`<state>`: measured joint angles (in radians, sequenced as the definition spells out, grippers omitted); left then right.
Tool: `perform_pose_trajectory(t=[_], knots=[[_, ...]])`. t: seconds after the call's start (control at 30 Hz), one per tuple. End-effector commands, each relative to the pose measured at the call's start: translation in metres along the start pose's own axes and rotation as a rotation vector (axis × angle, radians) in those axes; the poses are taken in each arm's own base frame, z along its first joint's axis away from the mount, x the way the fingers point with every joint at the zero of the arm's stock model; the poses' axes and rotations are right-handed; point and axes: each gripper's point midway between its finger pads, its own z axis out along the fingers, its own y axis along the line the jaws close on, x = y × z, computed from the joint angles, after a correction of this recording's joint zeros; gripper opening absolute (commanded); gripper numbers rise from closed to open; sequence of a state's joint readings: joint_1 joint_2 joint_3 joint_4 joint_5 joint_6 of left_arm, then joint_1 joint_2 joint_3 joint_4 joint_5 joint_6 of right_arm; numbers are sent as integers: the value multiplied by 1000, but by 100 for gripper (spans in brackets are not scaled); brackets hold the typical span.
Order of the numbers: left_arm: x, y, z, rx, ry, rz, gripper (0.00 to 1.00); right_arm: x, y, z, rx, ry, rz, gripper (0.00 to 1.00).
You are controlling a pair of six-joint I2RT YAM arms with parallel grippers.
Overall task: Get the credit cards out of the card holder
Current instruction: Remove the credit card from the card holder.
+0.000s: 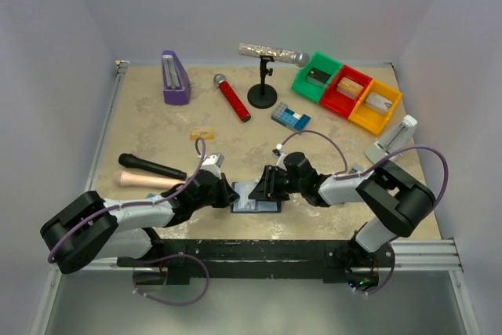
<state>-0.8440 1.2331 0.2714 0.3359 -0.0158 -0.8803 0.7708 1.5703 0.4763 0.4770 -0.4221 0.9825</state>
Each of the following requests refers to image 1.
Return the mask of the navy blue card holder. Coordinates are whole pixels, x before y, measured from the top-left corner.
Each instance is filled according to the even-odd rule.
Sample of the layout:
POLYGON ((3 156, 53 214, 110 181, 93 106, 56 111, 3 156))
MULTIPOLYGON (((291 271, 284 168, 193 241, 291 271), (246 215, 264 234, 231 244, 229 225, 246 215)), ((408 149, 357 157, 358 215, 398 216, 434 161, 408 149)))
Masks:
POLYGON ((280 202, 257 201, 250 199, 249 194, 256 187, 256 182, 238 181, 233 182, 232 189, 239 194, 239 200, 231 205, 232 213, 280 213, 282 204, 280 202))

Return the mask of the gold VIP card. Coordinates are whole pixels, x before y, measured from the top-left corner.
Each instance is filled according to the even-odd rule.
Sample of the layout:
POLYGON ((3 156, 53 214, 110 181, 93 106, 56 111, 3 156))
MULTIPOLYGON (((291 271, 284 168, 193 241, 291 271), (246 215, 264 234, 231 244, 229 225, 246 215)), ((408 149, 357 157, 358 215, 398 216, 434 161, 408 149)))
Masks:
POLYGON ((215 129, 213 127, 195 127, 190 131, 190 140, 197 140, 198 138, 213 140, 215 134, 215 129))

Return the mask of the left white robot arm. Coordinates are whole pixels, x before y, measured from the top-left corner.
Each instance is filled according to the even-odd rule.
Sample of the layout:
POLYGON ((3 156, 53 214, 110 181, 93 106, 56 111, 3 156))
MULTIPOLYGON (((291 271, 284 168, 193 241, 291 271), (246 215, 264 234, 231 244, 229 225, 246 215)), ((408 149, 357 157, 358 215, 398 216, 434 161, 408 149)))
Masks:
POLYGON ((205 207, 223 209, 239 200, 224 174, 199 170, 186 184, 150 198, 119 201, 86 191, 40 229, 47 260, 63 274, 102 257, 141 260, 152 248, 148 228, 169 228, 205 207))

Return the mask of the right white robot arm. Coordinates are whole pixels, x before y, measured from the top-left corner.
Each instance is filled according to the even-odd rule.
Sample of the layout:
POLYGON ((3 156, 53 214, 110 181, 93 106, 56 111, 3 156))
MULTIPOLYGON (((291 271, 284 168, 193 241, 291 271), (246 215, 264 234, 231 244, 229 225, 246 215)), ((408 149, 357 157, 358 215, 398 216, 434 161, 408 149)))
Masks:
POLYGON ((392 161, 345 178, 318 173, 302 152, 286 155, 280 166, 265 166, 249 198, 284 202, 291 194, 317 207, 365 203, 374 218, 356 232, 353 243, 367 253, 395 238, 411 236, 436 202, 429 188, 392 161))

